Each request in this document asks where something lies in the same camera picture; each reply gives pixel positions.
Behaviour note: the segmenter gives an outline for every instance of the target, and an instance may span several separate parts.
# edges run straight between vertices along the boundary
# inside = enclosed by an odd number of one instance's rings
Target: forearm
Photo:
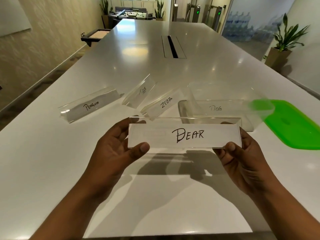
[[[49,214],[30,240],[82,239],[98,205],[99,201],[77,183]]]
[[[278,240],[320,239],[320,223],[281,183],[250,197]]]

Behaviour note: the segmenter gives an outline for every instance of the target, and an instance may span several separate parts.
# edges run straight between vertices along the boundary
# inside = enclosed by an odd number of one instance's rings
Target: person's right hand
[[[247,195],[266,192],[278,180],[270,169],[259,144],[242,128],[242,148],[228,142],[225,149],[213,149],[235,185]]]

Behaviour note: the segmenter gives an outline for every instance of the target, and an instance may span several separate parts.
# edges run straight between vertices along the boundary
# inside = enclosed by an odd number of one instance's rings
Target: name card
[[[131,108],[138,108],[156,83],[150,78],[150,74],[139,83],[123,100],[122,104]]]
[[[112,87],[104,88],[70,104],[60,107],[60,113],[71,123],[100,109],[120,98],[119,93]]]
[[[145,117],[157,117],[169,109],[172,105],[178,103],[180,100],[185,99],[184,94],[179,88],[176,88],[166,93],[161,98],[145,106],[141,113]]]
[[[223,148],[229,141],[242,146],[236,124],[133,123],[128,147],[147,142],[151,148]]]

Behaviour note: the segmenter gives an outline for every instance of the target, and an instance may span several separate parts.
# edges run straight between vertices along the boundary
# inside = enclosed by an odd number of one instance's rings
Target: baseboard
[[[62,61],[59,65],[57,65],[54,69],[52,69],[49,73],[47,73],[43,78],[41,78],[39,81],[37,81],[35,84],[33,84],[30,88],[28,88],[25,92],[23,92],[20,96],[18,96],[16,99],[14,99],[12,102],[10,102],[8,105],[6,105],[3,109],[0,110],[0,116],[2,115],[3,112],[7,111],[8,108],[10,108],[11,106],[15,105],[18,101],[20,101],[21,99],[23,99],[24,97],[26,97],[35,87],[37,87],[39,84],[42,83],[43,80],[45,80],[48,76],[50,76],[52,73],[54,73],[56,70],[59,69],[59,67],[61,67],[66,61],[70,60],[72,57],[74,57],[79,50],[81,50],[83,47],[85,47],[85,45],[83,45],[80,49],[78,49],[76,52],[74,52],[71,56],[69,56],[67,59],[65,59],[64,61]]]

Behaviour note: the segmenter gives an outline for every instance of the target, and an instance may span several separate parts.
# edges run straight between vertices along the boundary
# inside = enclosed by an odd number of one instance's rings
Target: white table
[[[164,57],[161,35],[168,34],[178,37],[187,59]],[[139,113],[122,98],[68,124],[58,107],[107,85],[126,93],[149,73],[159,93],[182,82],[238,79],[320,124],[320,101],[204,24],[122,20],[0,132],[0,239],[28,238],[79,179],[97,140]],[[166,113],[179,115],[176,106]],[[320,220],[320,151],[289,148],[264,123],[251,135],[282,184]],[[215,154],[201,155],[150,154],[133,163],[85,237],[269,230]]]

